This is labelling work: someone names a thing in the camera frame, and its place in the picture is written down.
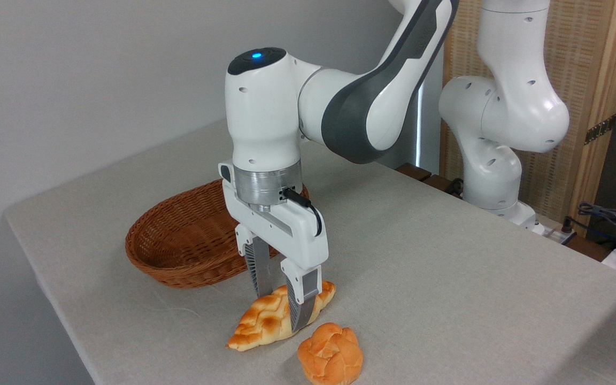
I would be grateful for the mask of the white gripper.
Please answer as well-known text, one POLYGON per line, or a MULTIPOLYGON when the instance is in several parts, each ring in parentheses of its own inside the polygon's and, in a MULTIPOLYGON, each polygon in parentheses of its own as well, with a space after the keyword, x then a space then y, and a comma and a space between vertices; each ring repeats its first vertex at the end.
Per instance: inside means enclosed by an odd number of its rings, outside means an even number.
POLYGON ((317 233, 316 216, 310 208, 296 202, 271 205, 259 212, 238 199, 233 185, 232 164, 219 163, 226 207, 233 219, 238 252, 246 260, 257 297, 274 290, 271 277, 270 247, 286 256, 281 269, 286 276, 291 330, 307 326, 318 294, 322 292, 322 266, 328 259, 327 229, 317 233))

